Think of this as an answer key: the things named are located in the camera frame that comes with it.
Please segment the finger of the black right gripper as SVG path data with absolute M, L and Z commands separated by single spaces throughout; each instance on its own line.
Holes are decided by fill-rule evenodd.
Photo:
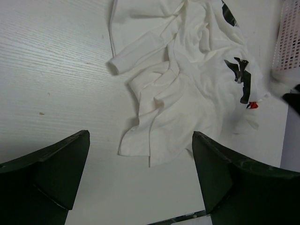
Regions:
M 292 108 L 299 109 L 300 108 L 300 85 L 294 87 L 296 93 L 286 93 L 283 95 L 283 100 Z

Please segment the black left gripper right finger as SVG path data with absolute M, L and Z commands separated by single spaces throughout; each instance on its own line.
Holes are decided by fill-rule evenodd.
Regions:
M 300 175 L 194 132 L 192 149 L 206 213 L 215 225 L 297 225 Z

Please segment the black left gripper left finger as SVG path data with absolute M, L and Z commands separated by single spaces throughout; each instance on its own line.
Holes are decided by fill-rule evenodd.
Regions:
M 63 225 L 72 210 L 90 148 L 79 131 L 0 165 L 2 225 Z

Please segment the white t-shirt with red-black print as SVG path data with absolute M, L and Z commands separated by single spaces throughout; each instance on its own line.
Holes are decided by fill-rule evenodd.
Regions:
M 153 167 L 191 150 L 195 131 L 229 145 L 258 129 L 263 76 L 224 1 L 116 0 L 109 32 L 117 74 L 143 65 L 129 82 L 138 124 L 121 156 L 148 157 Z

